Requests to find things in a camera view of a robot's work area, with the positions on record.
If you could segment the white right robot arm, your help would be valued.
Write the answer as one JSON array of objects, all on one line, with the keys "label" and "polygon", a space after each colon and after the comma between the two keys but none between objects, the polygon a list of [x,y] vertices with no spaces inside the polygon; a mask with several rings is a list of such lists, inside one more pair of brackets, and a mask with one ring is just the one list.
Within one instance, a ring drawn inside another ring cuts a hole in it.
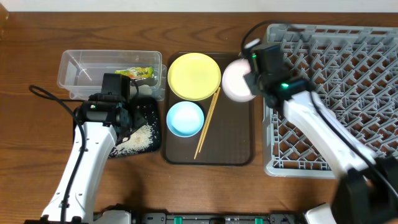
[{"label": "white right robot arm", "polygon": [[251,93],[309,139],[338,179],[331,204],[304,213],[307,223],[386,223],[397,218],[397,159],[380,158],[358,141],[325,107],[311,84],[292,77],[278,45],[242,47]]}]

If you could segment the white tissue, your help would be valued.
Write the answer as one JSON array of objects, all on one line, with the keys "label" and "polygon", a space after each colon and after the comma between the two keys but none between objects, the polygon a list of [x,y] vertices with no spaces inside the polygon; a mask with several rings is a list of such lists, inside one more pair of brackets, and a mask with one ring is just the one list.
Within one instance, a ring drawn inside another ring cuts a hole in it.
[{"label": "white tissue", "polygon": [[138,97],[151,96],[153,93],[152,88],[149,85],[141,85],[137,88],[133,85],[130,87],[130,97],[138,95]]}]

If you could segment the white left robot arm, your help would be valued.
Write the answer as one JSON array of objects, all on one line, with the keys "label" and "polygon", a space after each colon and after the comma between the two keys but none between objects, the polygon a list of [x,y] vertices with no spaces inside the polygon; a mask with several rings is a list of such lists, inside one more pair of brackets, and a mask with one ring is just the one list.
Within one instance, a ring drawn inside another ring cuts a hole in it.
[{"label": "white left robot arm", "polygon": [[135,99],[96,93],[73,112],[73,147],[42,223],[94,223],[96,194],[111,151],[141,127]]}]

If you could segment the pink bowl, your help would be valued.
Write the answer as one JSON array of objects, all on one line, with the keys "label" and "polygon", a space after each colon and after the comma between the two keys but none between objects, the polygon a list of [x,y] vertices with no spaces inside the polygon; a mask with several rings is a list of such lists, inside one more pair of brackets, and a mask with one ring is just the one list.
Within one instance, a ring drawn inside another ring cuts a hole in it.
[{"label": "pink bowl", "polygon": [[229,99],[242,103],[255,98],[244,79],[250,71],[249,62],[246,59],[234,60],[225,68],[221,86]]}]

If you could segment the light blue bowl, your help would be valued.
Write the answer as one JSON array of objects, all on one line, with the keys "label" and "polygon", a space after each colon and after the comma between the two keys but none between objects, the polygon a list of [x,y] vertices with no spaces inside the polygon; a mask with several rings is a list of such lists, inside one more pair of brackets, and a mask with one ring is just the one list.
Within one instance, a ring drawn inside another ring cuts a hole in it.
[{"label": "light blue bowl", "polygon": [[168,129],[176,136],[189,138],[203,127],[205,117],[202,109],[191,101],[174,104],[166,115]]}]

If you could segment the rice pile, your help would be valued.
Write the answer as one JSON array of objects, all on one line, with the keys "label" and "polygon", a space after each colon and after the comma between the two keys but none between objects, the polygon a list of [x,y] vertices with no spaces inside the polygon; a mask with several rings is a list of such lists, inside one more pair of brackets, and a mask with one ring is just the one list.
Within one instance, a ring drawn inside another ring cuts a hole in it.
[{"label": "rice pile", "polygon": [[139,105],[139,111],[147,124],[132,134],[130,140],[124,138],[123,143],[114,147],[109,154],[110,158],[153,152],[159,148],[161,134],[156,104]]}]

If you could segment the green snack wrapper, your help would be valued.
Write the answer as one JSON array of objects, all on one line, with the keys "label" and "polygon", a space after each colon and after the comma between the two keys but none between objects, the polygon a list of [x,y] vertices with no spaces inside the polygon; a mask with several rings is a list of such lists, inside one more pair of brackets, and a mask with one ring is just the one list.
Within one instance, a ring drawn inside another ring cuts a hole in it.
[{"label": "green snack wrapper", "polygon": [[129,77],[130,79],[152,78],[152,67],[131,67],[124,70],[116,70],[115,73]]}]

